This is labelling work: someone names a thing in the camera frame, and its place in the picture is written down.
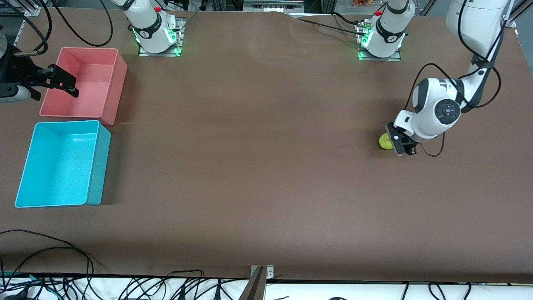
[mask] cyan plastic bin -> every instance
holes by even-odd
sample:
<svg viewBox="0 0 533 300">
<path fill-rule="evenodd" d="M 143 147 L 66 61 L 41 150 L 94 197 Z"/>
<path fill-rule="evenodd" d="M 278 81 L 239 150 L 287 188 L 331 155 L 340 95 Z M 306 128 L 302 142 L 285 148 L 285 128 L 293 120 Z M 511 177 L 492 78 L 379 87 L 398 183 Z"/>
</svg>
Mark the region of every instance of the cyan plastic bin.
<svg viewBox="0 0 533 300">
<path fill-rule="evenodd" d="M 97 120 L 35 124 L 15 206 L 100 204 L 110 141 Z"/>
</svg>

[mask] yellow ball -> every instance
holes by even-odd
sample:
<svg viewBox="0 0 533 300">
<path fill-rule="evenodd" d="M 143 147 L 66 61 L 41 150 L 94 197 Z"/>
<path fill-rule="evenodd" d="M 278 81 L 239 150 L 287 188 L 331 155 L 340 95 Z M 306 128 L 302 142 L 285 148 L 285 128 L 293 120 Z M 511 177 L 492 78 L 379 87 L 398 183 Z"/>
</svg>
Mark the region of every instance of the yellow ball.
<svg viewBox="0 0 533 300">
<path fill-rule="evenodd" d="M 384 133 L 379 137 L 379 145 L 385 150 L 392 149 L 391 139 L 387 133 Z"/>
</svg>

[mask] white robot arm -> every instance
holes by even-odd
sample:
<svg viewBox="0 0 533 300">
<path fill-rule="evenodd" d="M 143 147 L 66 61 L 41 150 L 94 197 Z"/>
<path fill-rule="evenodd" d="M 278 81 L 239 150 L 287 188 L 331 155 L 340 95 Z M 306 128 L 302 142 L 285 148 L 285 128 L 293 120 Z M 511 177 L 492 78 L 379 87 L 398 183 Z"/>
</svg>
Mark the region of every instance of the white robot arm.
<svg viewBox="0 0 533 300">
<path fill-rule="evenodd" d="M 379 58 L 393 55 L 400 47 L 405 29 L 414 15 L 413 0 L 388 0 L 383 14 L 365 20 L 370 24 L 370 30 L 361 46 Z"/>
<path fill-rule="evenodd" d="M 484 84 L 502 41 L 500 20 L 507 1 L 452 1 L 447 26 L 475 53 L 468 75 L 452 80 L 426 78 L 416 85 L 411 97 L 414 112 L 404 109 L 386 126 L 396 155 L 416 154 L 417 144 L 450 129 L 462 113 L 481 107 Z"/>
<path fill-rule="evenodd" d="M 175 16 L 156 11 L 150 0 L 111 0 L 130 20 L 139 44 L 150 53 L 161 53 L 176 43 Z"/>
</svg>

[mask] plastic container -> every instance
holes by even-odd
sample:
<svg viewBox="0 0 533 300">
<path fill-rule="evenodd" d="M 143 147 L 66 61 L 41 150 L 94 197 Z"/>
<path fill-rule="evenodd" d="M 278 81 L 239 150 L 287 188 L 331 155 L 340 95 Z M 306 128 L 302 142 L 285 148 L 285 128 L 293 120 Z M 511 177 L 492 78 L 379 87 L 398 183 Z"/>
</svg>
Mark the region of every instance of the plastic container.
<svg viewBox="0 0 533 300">
<path fill-rule="evenodd" d="M 76 77 L 79 97 L 48 89 L 39 115 L 97 119 L 115 124 L 127 65 L 117 49 L 62 48 L 56 63 Z"/>
<path fill-rule="evenodd" d="M 15 206 L 100 204 L 110 141 L 96 120 L 35 124 Z"/>
</svg>

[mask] pink bin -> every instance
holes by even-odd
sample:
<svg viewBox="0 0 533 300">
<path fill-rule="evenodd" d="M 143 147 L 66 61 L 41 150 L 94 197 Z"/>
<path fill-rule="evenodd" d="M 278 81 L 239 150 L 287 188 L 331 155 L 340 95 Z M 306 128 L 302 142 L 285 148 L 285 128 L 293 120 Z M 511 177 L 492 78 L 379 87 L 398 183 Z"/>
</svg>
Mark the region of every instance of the pink bin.
<svg viewBox="0 0 533 300">
<path fill-rule="evenodd" d="M 62 48 L 56 63 L 76 77 L 79 97 L 48 89 L 39 115 L 97 119 L 115 124 L 127 65 L 117 49 Z"/>
</svg>

